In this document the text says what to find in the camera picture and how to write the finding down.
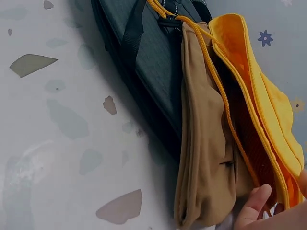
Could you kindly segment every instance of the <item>dark gray backpack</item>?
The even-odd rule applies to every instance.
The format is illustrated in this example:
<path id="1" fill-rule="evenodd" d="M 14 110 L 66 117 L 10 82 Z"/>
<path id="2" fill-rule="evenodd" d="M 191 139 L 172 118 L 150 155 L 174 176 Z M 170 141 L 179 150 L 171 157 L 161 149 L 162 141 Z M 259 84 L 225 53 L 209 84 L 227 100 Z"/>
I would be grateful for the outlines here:
<path id="1" fill-rule="evenodd" d="M 204 0 L 162 0 L 170 12 L 209 22 Z M 181 149 L 181 22 L 160 18 L 146 0 L 92 0 L 106 50 L 170 154 Z"/>

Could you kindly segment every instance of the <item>backpack strap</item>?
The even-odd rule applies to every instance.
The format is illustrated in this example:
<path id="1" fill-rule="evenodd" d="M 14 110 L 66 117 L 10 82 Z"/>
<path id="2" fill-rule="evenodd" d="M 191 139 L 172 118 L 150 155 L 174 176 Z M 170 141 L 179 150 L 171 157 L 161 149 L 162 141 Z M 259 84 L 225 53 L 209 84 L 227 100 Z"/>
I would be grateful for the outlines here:
<path id="1" fill-rule="evenodd" d="M 205 0 L 191 0 L 191 2 L 201 19 L 208 24 L 212 20 L 212 17 Z"/>
<path id="2" fill-rule="evenodd" d="M 121 41 L 120 51 L 123 61 L 127 64 L 129 68 L 135 70 L 135 61 L 139 51 L 141 37 L 144 33 L 142 14 L 146 4 L 146 0 L 136 0 L 130 16 L 128 18 L 125 33 Z M 173 14 L 178 14 L 178 6 L 174 0 L 162 0 L 163 7 Z M 172 17 L 163 19 L 159 17 L 158 23 L 161 26 L 168 27 L 179 27 L 182 22 L 174 20 Z"/>
<path id="3" fill-rule="evenodd" d="M 120 45 L 123 61 L 132 70 L 135 69 L 135 60 L 139 52 L 143 29 L 143 11 L 146 0 L 136 0 L 128 18 L 125 33 Z"/>

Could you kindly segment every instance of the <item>tan fabric bag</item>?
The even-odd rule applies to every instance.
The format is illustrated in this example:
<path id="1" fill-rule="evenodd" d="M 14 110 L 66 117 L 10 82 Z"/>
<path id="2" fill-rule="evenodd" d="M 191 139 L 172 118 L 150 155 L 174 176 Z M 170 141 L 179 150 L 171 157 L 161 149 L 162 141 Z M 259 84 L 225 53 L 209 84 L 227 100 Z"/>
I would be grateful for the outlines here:
<path id="1" fill-rule="evenodd" d="M 201 27 L 208 30 L 206 23 Z M 180 229 L 195 221 L 218 224 L 231 212 L 237 196 L 251 191 L 247 171 L 224 114 L 224 103 L 207 70 L 194 31 L 183 24 L 182 147 L 175 197 Z M 206 44 L 210 39 L 204 37 Z M 214 62 L 217 56 L 208 47 Z"/>

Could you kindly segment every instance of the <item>plastic buckle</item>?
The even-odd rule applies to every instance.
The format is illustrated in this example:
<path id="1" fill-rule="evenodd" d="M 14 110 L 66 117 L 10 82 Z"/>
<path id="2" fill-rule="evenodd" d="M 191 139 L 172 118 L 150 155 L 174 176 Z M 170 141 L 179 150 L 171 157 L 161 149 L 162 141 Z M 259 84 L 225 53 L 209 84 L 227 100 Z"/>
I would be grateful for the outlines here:
<path id="1" fill-rule="evenodd" d="M 176 28 L 181 30 L 182 21 L 175 20 L 174 17 L 162 18 L 159 17 L 158 25 L 162 27 Z"/>

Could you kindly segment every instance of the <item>hand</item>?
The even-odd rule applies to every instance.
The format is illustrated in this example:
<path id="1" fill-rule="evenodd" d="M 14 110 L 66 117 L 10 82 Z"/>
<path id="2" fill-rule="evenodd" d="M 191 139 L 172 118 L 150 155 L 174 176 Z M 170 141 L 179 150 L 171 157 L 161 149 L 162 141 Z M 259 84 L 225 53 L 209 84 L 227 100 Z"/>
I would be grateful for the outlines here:
<path id="1" fill-rule="evenodd" d="M 299 186 L 304 197 L 307 197 L 307 171 L 303 170 L 299 177 Z M 271 195 L 268 184 L 255 188 L 243 206 L 236 222 L 235 230 L 305 230 L 307 229 L 307 202 L 282 212 L 278 205 L 274 216 L 268 219 L 258 218 Z"/>

